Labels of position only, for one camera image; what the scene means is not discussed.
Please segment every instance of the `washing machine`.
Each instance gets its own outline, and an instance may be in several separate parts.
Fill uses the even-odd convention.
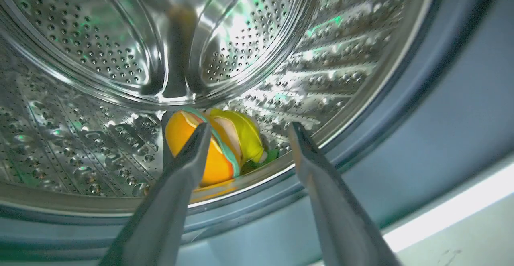
[[[96,265],[189,106],[280,157],[193,191],[177,264],[322,264],[288,126],[380,228],[418,215],[514,150],[513,2],[0,0],[0,259]]]

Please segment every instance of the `teal trim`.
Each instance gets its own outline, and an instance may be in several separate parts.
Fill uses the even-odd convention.
[[[194,108],[190,108],[190,107],[183,107],[181,110],[185,111],[185,112],[188,112],[190,114],[194,114],[196,116],[198,116],[199,118],[201,118],[204,123],[207,123],[209,122],[209,120],[207,120],[207,118],[204,117],[204,114],[201,113],[200,111],[194,109]],[[233,172],[234,172],[234,175],[233,175],[233,178],[236,178],[239,176],[239,164],[237,163],[237,159],[235,158],[235,155],[234,153],[232,152],[232,150],[223,142],[223,140],[221,139],[220,137],[220,133],[218,133],[214,128],[212,129],[212,134],[214,136],[214,138],[216,139],[216,141],[218,142],[218,145],[220,146],[220,148],[222,149],[222,153],[223,155],[226,157],[226,159],[232,164],[232,169],[233,169]]]

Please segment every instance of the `stainless steel drum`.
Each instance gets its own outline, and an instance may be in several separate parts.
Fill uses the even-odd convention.
[[[1,0],[0,200],[131,213],[120,197],[162,171],[160,117],[187,104],[253,116],[283,154],[190,206],[264,185],[292,167],[290,122],[323,146],[365,109],[430,2]]]

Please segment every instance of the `washing machine drum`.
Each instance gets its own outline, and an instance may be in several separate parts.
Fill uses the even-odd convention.
[[[290,122],[323,147],[376,97],[422,5],[0,0],[0,200],[130,215],[162,173],[162,114],[181,106],[245,113],[281,153],[196,189],[192,209],[265,189],[292,168]]]

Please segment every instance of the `yellow-green plush toy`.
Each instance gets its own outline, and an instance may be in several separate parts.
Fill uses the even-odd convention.
[[[200,112],[182,108],[165,126],[165,139],[173,156],[177,156],[195,130],[204,122],[212,125],[212,138],[201,186],[213,185],[239,176],[241,166],[254,167],[278,158],[277,150],[265,151],[259,125],[246,114],[212,108]]]

